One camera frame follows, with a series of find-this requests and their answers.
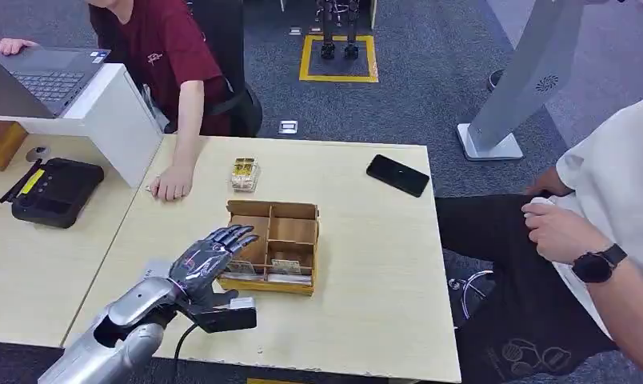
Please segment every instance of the wooden box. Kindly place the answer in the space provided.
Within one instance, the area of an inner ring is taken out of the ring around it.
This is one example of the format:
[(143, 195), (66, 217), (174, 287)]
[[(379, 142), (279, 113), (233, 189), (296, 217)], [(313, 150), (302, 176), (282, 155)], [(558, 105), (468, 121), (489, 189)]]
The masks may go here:
[(218, 277), (225, 290), (314, 292), (318, 209), (314, 204), (230, 200), (230, 225), (254, 226), (260, 238)]
[(0, 122), (0, 170), (4, 170), (27, 137), (17, 122)]

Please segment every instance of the watch strap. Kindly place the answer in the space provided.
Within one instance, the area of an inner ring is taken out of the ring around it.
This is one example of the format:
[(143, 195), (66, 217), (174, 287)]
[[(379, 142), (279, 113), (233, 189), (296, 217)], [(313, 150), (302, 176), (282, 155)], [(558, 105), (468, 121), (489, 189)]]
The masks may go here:
[(606, 259), (609, 264), (611, 264), (614, 268), (618, 265), (619, 262), (622, 262), (624, 258), (628, 257), (628, 254), (618, 246), (618, 244), (613, 244), (611, 248), (603, 251), (603, 252), (597, 252), (596, 254), (599, 254), (603, 258)]

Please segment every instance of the silver robotic arm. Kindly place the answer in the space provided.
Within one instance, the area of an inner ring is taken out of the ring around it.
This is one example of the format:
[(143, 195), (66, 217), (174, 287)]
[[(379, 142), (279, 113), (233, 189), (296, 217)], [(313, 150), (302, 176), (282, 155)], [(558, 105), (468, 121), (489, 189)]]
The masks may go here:
[(170, 267), (169, 277), (147, 278), (95, 318), (91, 327), (42, 375), (39, 384), (114, 384), (144, 366), (162, 344), (179, 311), (207, 333), (256, 326), (252, 300), (214, 293), (212, 283), (235, 254), (258, 239), (252, 226), (215, 230)]

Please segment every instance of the white kiosk stand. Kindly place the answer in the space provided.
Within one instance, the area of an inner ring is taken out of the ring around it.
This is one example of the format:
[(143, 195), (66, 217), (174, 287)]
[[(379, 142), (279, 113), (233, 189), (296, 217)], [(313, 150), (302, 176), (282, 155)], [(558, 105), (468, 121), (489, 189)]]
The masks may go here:
[(536, 0), (501, 81), (472, 123), (458, 125), (468, 160), (524, 157), (512, 131), (566, 85), (583, 8), (607, 1)]
[(30, 134), (85, 136), (132, 188), (138, 188), (163, 133), (122, 64), (105, 64), (60, 117), (19, 118)]

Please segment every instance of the black watch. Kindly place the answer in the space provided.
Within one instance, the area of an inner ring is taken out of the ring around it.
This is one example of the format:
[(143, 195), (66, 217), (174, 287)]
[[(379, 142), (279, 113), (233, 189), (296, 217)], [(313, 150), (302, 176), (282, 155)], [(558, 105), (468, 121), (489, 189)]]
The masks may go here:
[(605, 282), (628, 255), (618, 245), (603, 252), (588, 252), (573, 262), (573, 272), (583, 282)]

